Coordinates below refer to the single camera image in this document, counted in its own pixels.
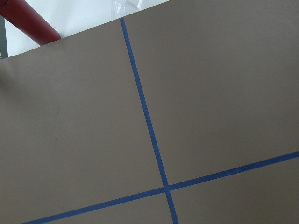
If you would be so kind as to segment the clear plastic bag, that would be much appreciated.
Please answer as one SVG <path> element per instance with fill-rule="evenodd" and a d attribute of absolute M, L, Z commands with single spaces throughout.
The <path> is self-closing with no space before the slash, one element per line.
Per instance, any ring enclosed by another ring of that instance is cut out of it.
<path fill-rule="evenodd" d="M 167 0 L 111 0 L 111 16 L 121 18 L 165 2 Z"/>

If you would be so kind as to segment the red bottle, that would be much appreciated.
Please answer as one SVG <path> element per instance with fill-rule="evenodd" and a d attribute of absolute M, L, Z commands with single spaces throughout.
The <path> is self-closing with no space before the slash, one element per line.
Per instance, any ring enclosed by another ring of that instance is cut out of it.
<path fill-rule="evenodd" d="M 0 15 L 40 46 L 61 39 L 60 34 L 24 0 L 2 0 Z"/>

